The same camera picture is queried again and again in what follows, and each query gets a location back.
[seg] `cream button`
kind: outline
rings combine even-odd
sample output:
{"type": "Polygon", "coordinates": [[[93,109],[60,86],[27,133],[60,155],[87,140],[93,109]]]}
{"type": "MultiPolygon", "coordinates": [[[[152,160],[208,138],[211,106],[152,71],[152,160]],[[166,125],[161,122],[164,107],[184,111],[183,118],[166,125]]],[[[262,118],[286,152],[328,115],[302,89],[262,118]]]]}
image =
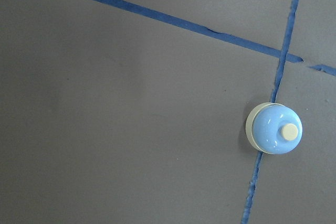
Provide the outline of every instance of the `cream button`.
{"type": "Polygon", "coordinates": [[[292,141],[296,139],[296,137],[299,134],[298,128],[295,126],[295,124],[288,123],[281,129],[281,135],[284,139],[288,141],[292,141]]]}

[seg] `blue tape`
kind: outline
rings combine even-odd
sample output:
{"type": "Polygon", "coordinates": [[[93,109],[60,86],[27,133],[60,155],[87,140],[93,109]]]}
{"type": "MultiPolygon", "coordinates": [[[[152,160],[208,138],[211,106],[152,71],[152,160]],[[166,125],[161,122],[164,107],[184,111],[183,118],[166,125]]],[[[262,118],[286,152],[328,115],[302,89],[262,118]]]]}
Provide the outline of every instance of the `blue tape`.
{"type": "Polygon", "coordinates": [[[285,63],[286,63],[286,57],[288,54],[288,49],[290,45],[290,41],[292,38],[292,32],[294,28],[294,23],[295,23],[295,12],[296,9],[298,8],[299,0],[292,0],[291,3],[291,8],[290,8],[290,13],[288,15],[288,20],[287,20],[287,27],[285,31],[285,37],[283,39],[282,43],[282,49],[280,53],[280,60],[279,60],[279,66],[277,69],[277,74],[275,77],[275,87],[273,89],[270,102],[275,102],[277,98],[277,93],[279,90],[279,86],[282,80],[282,76],[284,75],[284,69],[285,69],[285,63]]]}
{"type": "MultiPolygon", "coordinates": [[[[177,18],[170,16],[168,14],[158,12],[156,10],[152,10],[140,5],[132,4],[127,1],[123,0],[93,0],[99,3],[107,4],[122,10],[126,10],[132,13],[140,14],[142,16],[152,18],[155,20],[159,20],[161,22],[165,22],[167,24],[171,24],[173,26],[181,27],[186,30],[190,30],[205,36],[209,36],[215,39],[219,39],[221,41],[225,41],[234,45],[238,45],[244,48],[251,49],[253,51],[261,52],[266,55],[274,56],[277,58],[280,58],[280,50],[264,46],[262,44],[239,38],[237,36],[231,35],[231,34],[226,34],[226,33],[218,33],[216,31],[213,31],[211,29],[208,29],[205,26],[198,25],[193,22],[189,22],[187,20],[177,18]]],[[[299,56],[296,55],[291,55],[288,57],[288,60],[290,62],[296,63],[296,62],[302,62],[303,59],[300,58],[299,56]]]]}
{"type": "MultiPolygon", "coordinates": [[[[291,36],[293,32],[293,27],[294,27],[294,22],[295,22],[295,12],[298,7],[298,3],[299,3],[299,0],[292,0],[292,3],[291,3],[291,9],[290,9],[290,13],[288,16],[285,37],[283,39],[282,49],[280,53],[279,66],[278,66],[276,77],[275,77],[275,88],[271,94],[271,99],[270,99],[271,102],[275,102],[276,100],[279,86],[282,80],[282,76],[284,75],[286,58],[290,55],[288,54],[288,49],[289,49],[291,36]]],[[[246,198],[245,208],[244,208],[243,216],[241,219],[242,220],[241,224],[247,224],[249,220],[249,216],[250,216],[251,208],[253,204],[253,197],[254,197],[257,182],[258,182],[260,163],[261,163],[261,158],[263,156],[262,154],[263,154],[262,152],[258,152],[258,155],[257,155],[252,179],[250,181],[250,186],[248,189],[248,196],[246,198]]]]}
{"type": "Polygon", "coordinates": [[[258,181],[258,176],[259,176],[260,163],[261,163],[261,159],[262,159],[262,156],[263,156],[262,154],[263,154],[263,152],[258,152],[258,155],[257,155],[257,158],[256,158],[256,163],[255,163],[255,166],[254,166],[252,179],[250,181],[250,186],[248,188],[248,196],[247,196],[246,203],[245,203],[243,217],[241,219],[242,221],[240,222],[241,224],[247,224],[248,219],[250,217],[251,207],[252,207],[252,204],[253,204],[253,197],[254,197],[254,193],[255,193],[256,186],[257,186],[257,181],[258,181]]]}
{"type": "Polygon", "coordinates": [[[309,68],[331,74],[332,76],[336,76],[336,68],[332,68],[323,64],[311,66],[309,68]]]}

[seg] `gray floor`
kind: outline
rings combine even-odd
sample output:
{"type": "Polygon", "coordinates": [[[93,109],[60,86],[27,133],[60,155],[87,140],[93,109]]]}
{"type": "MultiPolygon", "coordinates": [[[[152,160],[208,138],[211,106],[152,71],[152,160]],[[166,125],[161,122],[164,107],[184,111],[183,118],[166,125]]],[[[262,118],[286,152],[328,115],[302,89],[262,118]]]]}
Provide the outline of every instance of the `gray floor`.
{"type": "MultiPolygon", "coordinates": [[[[277,58],[91,0],[1,1],[0,223],[240,223],[245,119],[277,58]]],[[[276,49],[291,2],[126,1],[276,49]]],[[[307,68],[336,67],[335,4],[300,1],[305,62],[286,63],[277,102],[303,138],[264,155],[250,223],[336,219],[336,77],[307,68]]]]}

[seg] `blue painter's tape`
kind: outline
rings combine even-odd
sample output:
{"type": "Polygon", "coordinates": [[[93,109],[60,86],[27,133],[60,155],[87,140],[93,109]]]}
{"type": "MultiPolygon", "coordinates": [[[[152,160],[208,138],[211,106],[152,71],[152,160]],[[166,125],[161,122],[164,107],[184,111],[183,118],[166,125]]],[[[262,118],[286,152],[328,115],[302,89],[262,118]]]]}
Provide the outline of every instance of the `blue painter's tape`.
{"type": "MultiPolygon", "coordinates": [[[[279,86],[282,80],[282,76],[284,75],[285,63],[286,63],[287,57],[289,57],[288,49],[289,49],[291,36],[293,32],[293,27],[294,27],[294,22],[295,22],[295,12],[298,7],[298,3],[299,3],[299,0],[292,0],[292,3],[291,3],[291,9],[290,9],[290,13],[288,16],[285,37],[283,38],[282,49],[281,49],[280,58],[279,58],[279,66],[278,66],[276,77],[275,77],[275,88],[270,98],[271,102],[275,102],[276,100],[279,86]]],[[[250,186],[248,189],[248,196],[246,198],[245,208],[244,208],[243,216],[241,219],[242,220],[241,224],[248,224],[248,220],[249,220],[249,216],[250,216],[251,208],[253,204],[253,197],[255,194],[257,181],[258,181],[260,163],[261,163],[261,158],[263,156],[262,154],[263,154],[262,152],[258,152],[258,155],[257,155],[252,179],[251,179],[250,186]]]]}
{"type": "Polygon", "coordinates": [[[336,76],[336,68],[332,68],[323,64],[311,66],[309,68],[331,74],[332,76],[336,76]]]}
{"type": "Polygon", "coordinates": [[[260,163],[261,163],[261,159],[262,159],[262,156],[263,156],[262,154],[263,154],[263,152],[258,152],[258,155],[257,155],[257,158],[256,158],[254,171],[253,171],[253,174],[252,174],[252,179],[250,181],[250,186],[248,188],[248,196],[247,196],[246,203],[245,203],[243,217],[241,219],[242,221],[240,222],[241,224],[247,224],[248,219],[250,217],[251,207],[252,207],[252,204],[253,204],[253,197],[254,197],[254,193],[255,193],[256,186],[257,186],[257,181],[258,181],[258,176],[259,176],[260,163]]]}
{"type": "MultiPolygon", "coordinates": [[[[238,45],[244,48],[251,49],[253,51],[261,52],[266,55],[274,56],[279,58],[280,57],[280,50],[264,46],[262,44],[239,38],[237,36],[226,34],[226,33],[218,33],[216,31],[213,31],[211,29],[208,29],[205,26],[189,22],[187,20],[177,18],[162,12],[158,12],[156,10],[152,10],[140,5],[132,4],[130,2],[124,1],[124,0],[93,0],[97,1],[99,3],[107,4],[122,10],[126,10],[132,13],[140,14],[142,16],[152,18],[159,20],[161,22],[165,22],[167,24],[171,24],[177,27],[181,27],[186,30],[190,30],[205,36],[209,36],[215,39],[219,39],[221,41],[225,41],[234,45],[238,45]]],[[[299,56],[291,55],[288,57],[288,60],[290,62],[296,63],[296,62],[302,62],[302,58],[299,56]]]]}
{"type": "Polygon", "coordinates": [[[275,87],[272,92],[270,102],[275,102],[277,98],[277,93],[280,87],[280,83],[282,80],[282,76],[284,75],[286,57],[288,56],[288,49],[289,49],[290,41],[292,38],[292,32],[293,32],[294,23],[295,23],[295,12],[296,12],[296,9],[298,8],[298,4],[299,4],[299,0],[292,0],[291,8],[290,8],[290,12],[288,15],[288,20],[287,20],[285,37],[283,38],[282,49],[280,53],[279,66],[278,66],[277,74],[275,77],[275,87]]]}

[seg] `floor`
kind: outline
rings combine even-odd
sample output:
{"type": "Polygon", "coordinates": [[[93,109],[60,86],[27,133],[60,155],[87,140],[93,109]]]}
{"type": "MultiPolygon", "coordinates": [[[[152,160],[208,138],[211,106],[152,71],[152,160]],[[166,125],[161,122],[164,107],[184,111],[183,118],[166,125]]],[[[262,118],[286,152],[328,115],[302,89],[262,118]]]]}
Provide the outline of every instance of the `floor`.
{"type": "Polygon", "coordinates": [[[1,223],[336,219],[336,0],[1,2],[1,223]],[[303,138],[260,160],[272,95],[303,138]]]}

